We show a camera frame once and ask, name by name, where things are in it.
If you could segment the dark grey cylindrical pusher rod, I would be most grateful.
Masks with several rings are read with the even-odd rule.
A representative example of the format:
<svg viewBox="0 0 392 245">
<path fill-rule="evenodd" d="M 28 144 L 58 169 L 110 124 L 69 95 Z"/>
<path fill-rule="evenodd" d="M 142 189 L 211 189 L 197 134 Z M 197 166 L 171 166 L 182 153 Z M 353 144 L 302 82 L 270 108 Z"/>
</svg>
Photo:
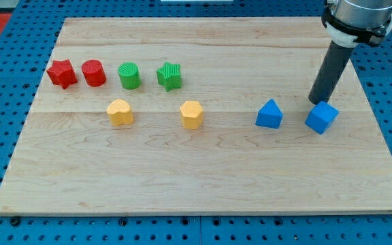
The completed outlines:
<svg viewBox="0 0 392 245">
<path fill-rule="evenodd" d="M 317 105 L 321 101 L 329 101 L 353 50 L 331 41 L 308 95 L 311 103 Z"/>
</svg>

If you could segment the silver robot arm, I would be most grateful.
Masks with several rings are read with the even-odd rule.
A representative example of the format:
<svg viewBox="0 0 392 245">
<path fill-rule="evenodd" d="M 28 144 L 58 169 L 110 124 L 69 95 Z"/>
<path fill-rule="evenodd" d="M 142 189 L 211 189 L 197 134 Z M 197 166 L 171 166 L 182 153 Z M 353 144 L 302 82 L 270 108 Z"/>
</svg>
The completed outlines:
<svg viewBox="0 0 392 245">
<path fill-rule="evenodd" d="M 358 44 L 377 47 L 392 30 L 392 0 L 326 0 L 321 22 L 331 43 L 308 98 L 328 102 Z"/>
</svg>

